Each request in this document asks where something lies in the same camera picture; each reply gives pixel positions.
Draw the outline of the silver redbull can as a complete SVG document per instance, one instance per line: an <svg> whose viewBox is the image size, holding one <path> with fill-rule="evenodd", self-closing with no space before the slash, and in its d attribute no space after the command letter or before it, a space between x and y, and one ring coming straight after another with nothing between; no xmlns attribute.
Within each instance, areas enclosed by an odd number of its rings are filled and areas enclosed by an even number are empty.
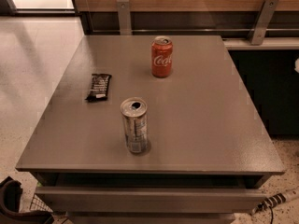
<svg viewBox="0 0 299 224"><path fill-rule="evenodd" d="M148 106L139 97L121 103L126 146L131 153L140 154L148 149Z"/></svg>

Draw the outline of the red coca-cola can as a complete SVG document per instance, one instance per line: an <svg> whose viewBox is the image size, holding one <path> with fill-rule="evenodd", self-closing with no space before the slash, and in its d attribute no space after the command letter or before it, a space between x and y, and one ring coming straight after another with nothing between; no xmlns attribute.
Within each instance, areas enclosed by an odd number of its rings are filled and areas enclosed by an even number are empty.
<svg viewBox="0 0 299 224"><path fill-rule="evenodd" d="M151 44L151 73L168 77L172 70L173 43L168 36L157 36Z"/></svg>

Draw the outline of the black candy bar wrapper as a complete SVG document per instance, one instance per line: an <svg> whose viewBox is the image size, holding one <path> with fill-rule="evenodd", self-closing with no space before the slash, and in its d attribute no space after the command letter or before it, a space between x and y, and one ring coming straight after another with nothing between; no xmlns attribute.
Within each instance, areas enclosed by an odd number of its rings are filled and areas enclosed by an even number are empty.
<svg viewBox="0 0 299 224"><path fill-rule="evenodd" d="M105 101L108 98L110 74L92 74L92 83L86 97L88 102Z"/></svg>

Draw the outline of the grey cabinet drawer front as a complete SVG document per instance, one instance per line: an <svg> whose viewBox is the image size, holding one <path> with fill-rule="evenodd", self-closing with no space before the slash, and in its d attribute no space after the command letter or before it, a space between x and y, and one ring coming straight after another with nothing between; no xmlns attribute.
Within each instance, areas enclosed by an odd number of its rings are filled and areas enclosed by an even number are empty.
<svg viewBox="0 0 299 224"><path fill-rule="evenodd" d="M112 213L248 213L264 198L256 189L42 187L54 211Z"/></svg>

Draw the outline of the left metal bracket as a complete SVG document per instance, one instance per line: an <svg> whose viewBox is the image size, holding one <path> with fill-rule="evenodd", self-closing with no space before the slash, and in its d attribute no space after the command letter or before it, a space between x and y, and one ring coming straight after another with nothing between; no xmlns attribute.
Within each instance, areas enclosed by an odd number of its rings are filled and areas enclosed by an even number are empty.
<svg viewBox="0 0 299 224"><path fill-rule="evenodd" d="M131 35L132 24L131 24L130 2L128 0L118 0L117 12L118 12L120 34Z"/></svg>

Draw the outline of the metal bracket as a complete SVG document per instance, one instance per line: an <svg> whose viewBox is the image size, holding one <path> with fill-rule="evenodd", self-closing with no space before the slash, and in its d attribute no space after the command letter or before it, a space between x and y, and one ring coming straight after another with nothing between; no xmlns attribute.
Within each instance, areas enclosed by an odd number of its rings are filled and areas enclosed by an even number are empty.
<svg viewBox="0 0 299 224"><path fill-rule="evenodd" d="M132 24L131 24L130 2L128 0L118 0L117 12L118 12L120 34L131 35Z"/></svg>
<svg viewBox="0 0 299 224"><path fill-rule="evenodd" d="M248 40L253 46L260 46L265 38L267 27L273 18L279 0L263 0L253 28L249 32Z"/></svg>

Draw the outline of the right metal bracket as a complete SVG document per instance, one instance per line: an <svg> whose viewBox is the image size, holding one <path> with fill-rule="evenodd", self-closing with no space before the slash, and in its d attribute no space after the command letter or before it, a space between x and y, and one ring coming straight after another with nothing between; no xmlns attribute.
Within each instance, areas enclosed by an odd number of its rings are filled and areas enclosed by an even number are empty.
<svg viewBox="0 0 299 224"><path fill-rule="evenodd" d="M260 46L265 38L267 27L273 18L279 0L263 0L253 28L249 32L248 40L253 46Z"/></svg>

